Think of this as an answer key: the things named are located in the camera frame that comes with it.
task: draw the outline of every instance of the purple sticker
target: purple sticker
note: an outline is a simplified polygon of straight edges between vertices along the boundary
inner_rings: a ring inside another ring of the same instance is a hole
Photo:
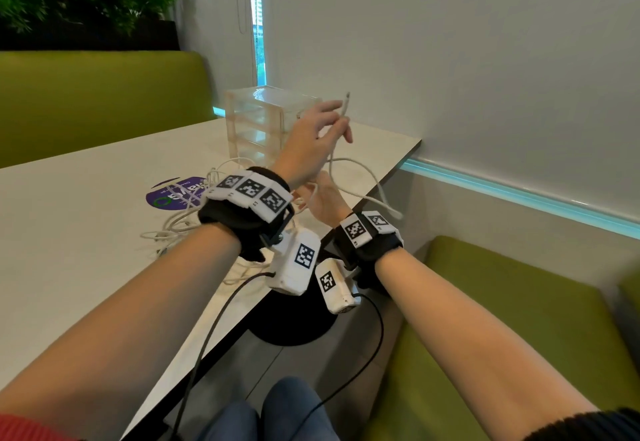
[[[191,178],[181,179],[178,182],[175,181],[176,179],[177,178],[167,179],[166,181],[158,183],[156,186],[173,182],[173,184],[170,183],[159,190],[147,193],[147,203],[161,210],[186,210],[189,200],[191,200],[192,205],[198,206],[200,204],[200,195],[202,195],[202,192],[204,192],[206,188],[204,178],[192,176]],[[191,195],[185,190],[182,190],[180,186],[176,186],[176,183],[195,195],[198,199],[192,198]]]

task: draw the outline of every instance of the black cable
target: black cable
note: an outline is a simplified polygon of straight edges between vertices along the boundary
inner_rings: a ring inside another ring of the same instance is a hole
[[[187,384],[187,388],[184,391],[184,397],[182,398],[182,403],[180,404],[180,410],[178,411],[178,416],[176,416],[175,423],[173,424],[173,430],[171,432],[171,438],[170,438],[171,440],[174,440],[174,439],[178,438],[177,434],[178,434],[178,428],[180,427],[180,421],[182,420],[182,415],[184,414],[184,408],[187,405],[187,399],[189,398],[189,394],[191,393],[191,389],[193,388],[193,384],[196,381],[196,375],[198,373],[198,367],[200,366],[200,362],[202,361],[202,357],[204,356],[204,351],[207,348],[207,344],[209,343],[209,339],[211,338],[211,335],[213,334],[213,330],[216,329],[216,326],[218,325],[218,322],[220,321],[220,318],[224,314],[225,310],[227,309],[229,303],[231,303],[231,301],[236,297],[236,294],[238,294],[238,292],[240,292],[240,290],[243,287],[245,287],[248,283],[253,281],[255,278],[259,278],[260,276],[269,276],[270,278],[272,278],[275,275],[276,275],[276,273],[259,273],[259,274],[251,276],[250,278],[247,278],[247,280],[245,282],[240,284],[238,286],[238,288],[231,293],[231,296],[229,296],[229,299],[227,300],[225,305],[220,310],[220,313],[218,313],[218,317],[216,317],[216,320],[211,325],[211,329],[207,333],[207,338],[204,339],[204,343],[202,344],[202,348],[200,349],[200,353],[198,353],[198,359],[196,360],[196,365],[193,367],[193,370],[191,371],[191,375],[189,377],[189,383]]]
[[[356,372],[356,375],[354,375],[353,377],[351,377],[347,382],[345,382],[344,384],[342,384],[340,387],[338,387],[338,389],[336,389],[336,391],[334,391],[334,393],[332,393],[329,397],[327,397],[324,401],[321,401],[319,404],[316,405],[316,407],[314,407],[313,409],[311,409],[311,411],[309,411],[309,414],[307,414],[307,416],[302,420],[302,422],[300,423],[300,425],[298,426],[298,429],[296,429],[293,432],[293,435],[289,438],[289,441],[293,441],[293,439],[298,435],[298,433],[300,432],[300,429],[302,429],[302,426],[305,425],[306,421],[311,417],[311,414],[313,414],[314,412],[316,412],[318,409],[320,409],[320,407],[322,407],[323,405],[327,404],[327,402],[329,402],[332,398],[334,398],[336,395],[338,395],[341,391],[343,391],[343,389],[345,389],[351,382],[353,382],[354,380],[356,380],[358,378],[358,376],[364,372],[364,369],[366,369],[369,364],[371,362],[373,362],[373,359],[376,357],[376,355],[378,354],[378,352],[380,351],[380,347],[382,346],[382,340],[385,338],[385,324],[382,321],[382,315],[380,314],[380,310],[378,309],[378,307],[376,306],[376,303],[373,302],[373,300],[369,297],[369,296],[365,296],[364,294],[354,294],[353,295],[354,298],[364,298],[365,300],[369,301],[371,303],[371,305],[374,307],[374,309],[376,310],[376,313],[378,314],[378,319],[380,320],[380,341],[378,342],[378,346],[376,347],[376,350],[373,352],[373,355],[371,356],[371,358],[369,358],[367,360],[367,363],[364,364],[364,366]]]
[[[254,386],[251,388],[251,390],[249,391],[249,393],[246,395],[246,397],[244,398],[244,400],[247,400],[249,398],[249,396],[253,393],[254,389],[256,387],[258,387],[258,384],[260,384],[260,380],[262,380],[262,378],[266,375],[266,373],[269,371],[269,369],[271,368],[271,366],[273,365],[273,363],[278,359],[278,357],[280,356],[280,353],[282,353],[282,351],[284,350],[284,347],[280,347],[280,350],[278,350],[278,352],[276,353],[276,356],[273,357],[273,360],[271,361],[271,363],[269,364],[269,366],[264,370],[264,372],[262,373],[262,375],[260,376],[260,379],[258,379],[258,382],[256,382],[254,384]]]

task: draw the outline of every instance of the hand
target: hand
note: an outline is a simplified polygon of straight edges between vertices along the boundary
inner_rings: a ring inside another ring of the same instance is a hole
[[[321,102],[293,124],[284,149],[271,167],[292,190],[318,174],[340,136],[344,136],[348,143],[353,142],[348,118],[335,112],[341,105],[341,100]],[[318,138],[318,133],[325,126],[331,126],[331,129]]]
[[[307,203],[307,207],[311,214],[327,224],[331,228],[336,228],[340,222],[353,213],[347,202],[344,201],[340,190],[335,186],[331,176],[326,171],[321,171],[316,179],[317,191],[311,198],[314,187],[310,183],[300,186],[293,192],[294,197],[302,197]]]

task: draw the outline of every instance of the red sleeve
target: red sleeve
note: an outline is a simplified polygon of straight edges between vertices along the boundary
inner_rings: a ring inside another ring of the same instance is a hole
[[[75,441],[23,417],[0,414],[0,441]]]

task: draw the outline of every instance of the green upholstered bench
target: green upholstered bench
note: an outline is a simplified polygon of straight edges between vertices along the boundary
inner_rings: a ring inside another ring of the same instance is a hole
[[[432,242],[425,264],[507,323],[597,406],[640,409],[640,378],[596,288],[450,237]],[[364,440],[486,439],[405,324]]]
[[[187,51],[0,51],[0,167],[214,119]]]

